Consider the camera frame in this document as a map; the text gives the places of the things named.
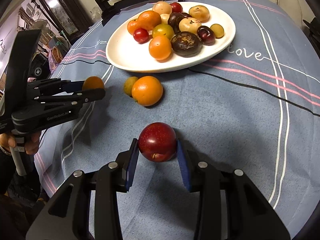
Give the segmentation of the person left hand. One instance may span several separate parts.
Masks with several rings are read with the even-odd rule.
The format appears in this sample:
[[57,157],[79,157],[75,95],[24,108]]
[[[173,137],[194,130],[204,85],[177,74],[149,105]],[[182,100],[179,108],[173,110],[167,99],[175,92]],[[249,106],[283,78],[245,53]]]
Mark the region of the person left hand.
[[[33,133],[30,136],[30,140],[26,142],[24,145],[26,154],[33,155],[38,152],[39,144],[40,144],[40,136],[41,136],[41,132]],[[5,152],[10,152],[10,147],[15,148],[16,145],[17,145],[16,140],[11,133],[1,134],[1,148],[3,148]]]

